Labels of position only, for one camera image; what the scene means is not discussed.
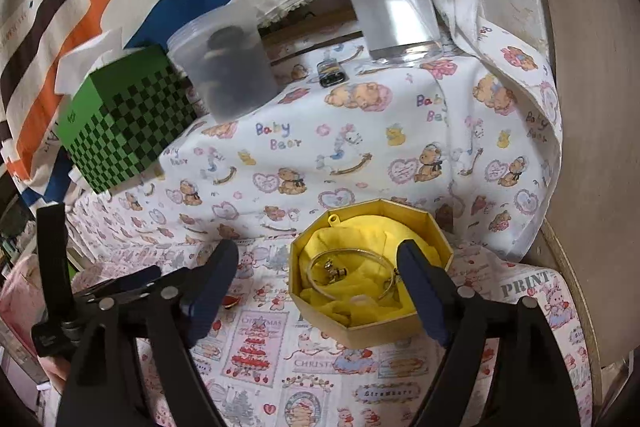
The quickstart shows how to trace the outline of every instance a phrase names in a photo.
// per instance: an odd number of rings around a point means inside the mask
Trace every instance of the bracelet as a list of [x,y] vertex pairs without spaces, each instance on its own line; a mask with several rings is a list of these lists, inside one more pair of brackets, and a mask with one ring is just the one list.
[[[383,255],[379,255],[379,254],[374,253],[374,252],[369,251],[369,250],[361,250],[360,248],[337,248],[336,250],[326,250],[326,251],[323,251],[323,252],[319,253],[318,255],[316,255],[311,260],[311,263],[309,263],[309,266],[306,268],[306,278],[311,283],[311,286],[313,287],[313,289],[316,290],[320,295],[323,295],[324,297],[327,297],[328,299],[331,299],[332,301],[337,300],[333,295],[331,295],[331,293],[326,292],[320,286],[318,286],[318,284],[313,279],[312,274],[311,274],[311,271],[312,271],[313,267],[316,264],[318,264],[320,261],[322,261],[323,259],[325,259],[325,258],[327,258],[327,257],[329,257],[331,255],[337,256],[337,255],[345,254],[345,253],[354,253],[356,255],[360,255],[362,257],[366,257],[367,259],[369,259],[371,261],[375,261],[376,263],[381,264],[383,267],[385,267],[388,270],[388,272],[390,274],[390,277],[389,277],[389,280],[388,280],[388,286],[380,294],[380,296],[378,297],[378,300],[383,299],[396,286],[396,282],[398,280],[398,271],[396,270],[396,267],[391,263],[391,261],[389,261]],[[347,269],[346,268],[336,268],[336,267],[334,267],[334,263],[332,263],[331,259],[327,259],[324,262],[323,267],[326,270],[326,272],[329,274],[329,276],[331,277],[331,279],[329,280],[329,284],[337,282],[340,279],[343,279],[343,277],[345,277],[347,275]]]

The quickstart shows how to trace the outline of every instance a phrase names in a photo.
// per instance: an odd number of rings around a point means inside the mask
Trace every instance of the gold box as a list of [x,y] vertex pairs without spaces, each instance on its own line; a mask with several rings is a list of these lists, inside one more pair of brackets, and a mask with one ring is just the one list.
[[429,245],[434,247],[442,265],[449,268],[453,251],[445,239],[442,230],[430,213],[412,206],[395,203],[387,200],[372,200],[364,203],[351,204],[342,208],[328,210],[291,243],[289,259],[289,294],[300,310],[303,318],[312,326],[319,328],[323,333],[349,349],[364,349],[365,347],[380,346],[415,335],[422,330],[420,318],[417,313],[411,313],[398,319],[367,324],[347,328],[342,324],[322,314],[310,304],[300,298],[302,280],[298,267],[298,256],[316,230],[329,227],[328,218],[331,214],[337,214],[341,221],[355,216],[385,216],[406,225]]

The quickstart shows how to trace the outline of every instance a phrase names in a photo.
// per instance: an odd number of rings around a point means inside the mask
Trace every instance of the yellow loop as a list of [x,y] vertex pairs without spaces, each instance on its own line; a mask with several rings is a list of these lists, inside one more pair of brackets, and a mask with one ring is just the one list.
[[331,216],[329,216],[329,225],[331,227],[337,227],[340,225],[340,217],[338,217],[337,214],[331,214]]

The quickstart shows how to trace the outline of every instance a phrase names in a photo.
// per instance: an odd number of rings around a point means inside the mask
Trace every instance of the tissue box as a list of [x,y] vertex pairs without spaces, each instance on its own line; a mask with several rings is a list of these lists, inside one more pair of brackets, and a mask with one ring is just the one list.
[[148,168],[196,118],[160,46],[89,74],[58,119],[58,137],[95,192]]
[[328,218],[337,214],[341,221],[350,217],[375,215],[385,216],[406,225],[434,247],[442,265],[449,268],[453,251],[438,227],[433,216],[425,210],[406,206],[387,200],[366,201],[352,204],[335,210],[329,210],[318,217],[316,221],[291,243],[289,259],[289,294],[300,310],[302,317],[312,326],[338,341],[349,349],[364,349],[365,347],[380,346],[405,339],[422,330],[422,324],[417,313],[412,313],[388,321],[347,328],[333,319],[322,314],[310,304],[300,298],[302,278],[298,267],[298,256],[316,230],[329,227]]

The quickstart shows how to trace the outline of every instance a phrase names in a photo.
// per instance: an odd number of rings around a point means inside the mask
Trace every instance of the yellow fabric pouch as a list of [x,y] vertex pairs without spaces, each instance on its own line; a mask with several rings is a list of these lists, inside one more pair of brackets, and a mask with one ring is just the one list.
[[298,264],[303,286],[300,297],[346,327],[363,326],[415,312],[402,282],[397,283],[395,291],[378,300],[388,284],[388,269],[356,253],[344,253],[332,258],[334,267],[347,269],[347,275],[337,282],[329,282],[328,274],[321,266],[323,263],[317,263],[312,269],[316,284],[334,296],[334,301],[313,289],[306,277],[306,270],[316,255],[327,250],[346,248],[372,251],[398,267],[396,252],[405,239],[413,239],[433,266],[441,266],[436,249],[409,227],[384,216],[356,216],[341,222],[338,216],[332,214],[329,216],[329,225],[328,228],[317,230],[300,252]]

